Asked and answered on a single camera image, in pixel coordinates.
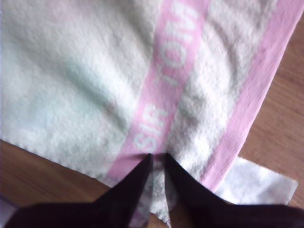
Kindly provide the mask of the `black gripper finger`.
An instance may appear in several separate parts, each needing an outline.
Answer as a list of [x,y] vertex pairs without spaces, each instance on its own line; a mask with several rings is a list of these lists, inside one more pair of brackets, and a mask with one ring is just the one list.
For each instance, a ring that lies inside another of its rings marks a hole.
[[195,228],[217,228],[212,210],[226,205],[226,202],[197,182],[168,153],[165,154],[165,170],[181,198],[192,225]]
[[121,182],[94,201],[95,228],[130,227],[152,165],[149,153]]

